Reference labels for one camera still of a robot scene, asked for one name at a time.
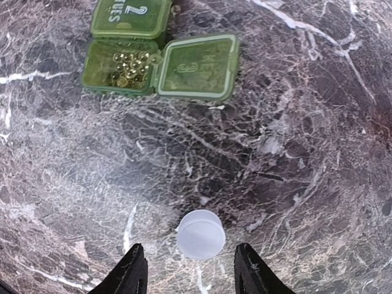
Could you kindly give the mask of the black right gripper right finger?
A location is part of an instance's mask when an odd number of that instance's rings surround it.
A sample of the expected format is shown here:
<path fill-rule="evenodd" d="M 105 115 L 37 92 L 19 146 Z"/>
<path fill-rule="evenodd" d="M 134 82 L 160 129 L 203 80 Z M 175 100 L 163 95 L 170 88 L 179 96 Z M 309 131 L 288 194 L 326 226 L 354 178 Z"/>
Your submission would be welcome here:
<path fill-rule="evenodd" d="M 234 270 L 236 294 L 295 294 L 249 243 L 236 246 Z"/>

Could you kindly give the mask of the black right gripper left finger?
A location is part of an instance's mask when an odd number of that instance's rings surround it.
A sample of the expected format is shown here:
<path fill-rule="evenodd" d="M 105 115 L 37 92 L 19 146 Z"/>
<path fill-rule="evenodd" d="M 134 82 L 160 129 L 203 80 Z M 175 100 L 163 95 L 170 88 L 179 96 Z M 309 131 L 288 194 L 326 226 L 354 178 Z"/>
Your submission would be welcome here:
<path fill-rule="evenodd" d="M 93 288 L 93 294 L 146 294 L 148 288 L 148 261 L 140 243 L 134 244 Z"/>

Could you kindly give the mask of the yellow gel pills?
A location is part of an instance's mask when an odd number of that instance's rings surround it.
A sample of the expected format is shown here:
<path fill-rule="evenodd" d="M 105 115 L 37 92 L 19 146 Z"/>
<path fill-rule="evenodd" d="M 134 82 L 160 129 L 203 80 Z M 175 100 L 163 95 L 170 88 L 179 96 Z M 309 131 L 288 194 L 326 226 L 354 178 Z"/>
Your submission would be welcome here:
<path fill-rule="evenodd" d="M 115 66 L 108 74 L 108 85 L 141 90 L 146 84 L 150 70 L 150 57 L 151 54 L 147 51 L 115 53 L 112 56 Z"/>

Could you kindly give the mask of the white small bottle cap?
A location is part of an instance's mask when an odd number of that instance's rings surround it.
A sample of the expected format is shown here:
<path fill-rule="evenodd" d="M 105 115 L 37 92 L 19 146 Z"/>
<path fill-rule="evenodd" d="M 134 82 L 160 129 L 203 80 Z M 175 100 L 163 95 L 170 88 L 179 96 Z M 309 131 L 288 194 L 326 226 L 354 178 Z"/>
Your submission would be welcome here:
<path fill-rule="evenodd" d="M 215 213 L 197 209 L 181 219 L 176 243 L 186 257 L 207 260 L 221 252 L 226 243 L 226 235 L 222 222 Z"/>

